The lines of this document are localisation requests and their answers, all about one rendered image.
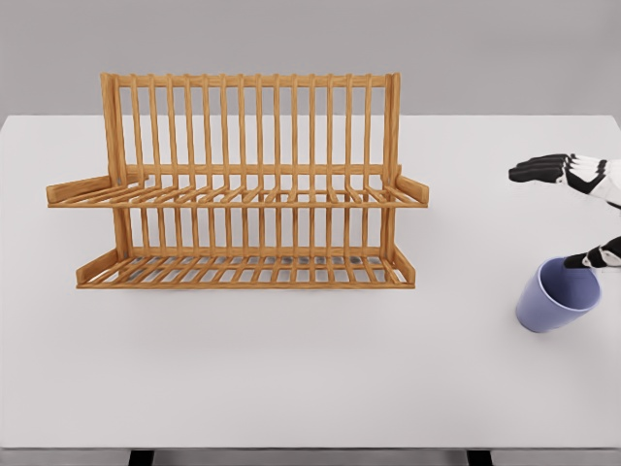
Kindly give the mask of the wooden two-tier dish rack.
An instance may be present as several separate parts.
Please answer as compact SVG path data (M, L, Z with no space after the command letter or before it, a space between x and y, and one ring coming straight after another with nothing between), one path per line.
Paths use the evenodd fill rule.
M107 208L114 247L80 288L412 288L397 73L101 77L108 172L52 208Z

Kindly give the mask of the lavender blue plastic cup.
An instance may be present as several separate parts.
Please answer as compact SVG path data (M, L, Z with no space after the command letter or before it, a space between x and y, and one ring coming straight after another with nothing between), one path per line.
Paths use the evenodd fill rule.
M599 304L601 296L600 283L591 269L569 269L563 257L555 257L540 264L515 313L525 328L547 332L585 315Z

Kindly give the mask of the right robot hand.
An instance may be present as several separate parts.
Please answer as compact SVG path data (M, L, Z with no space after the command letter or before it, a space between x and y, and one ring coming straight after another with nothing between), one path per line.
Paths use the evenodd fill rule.
M621 211L621 159L599 159L574 153L536 156L508 170L516 183L539 181L560 183L582 194L603 199ZM621 236L586 252L568 256L564 266L578 268L621 268Z

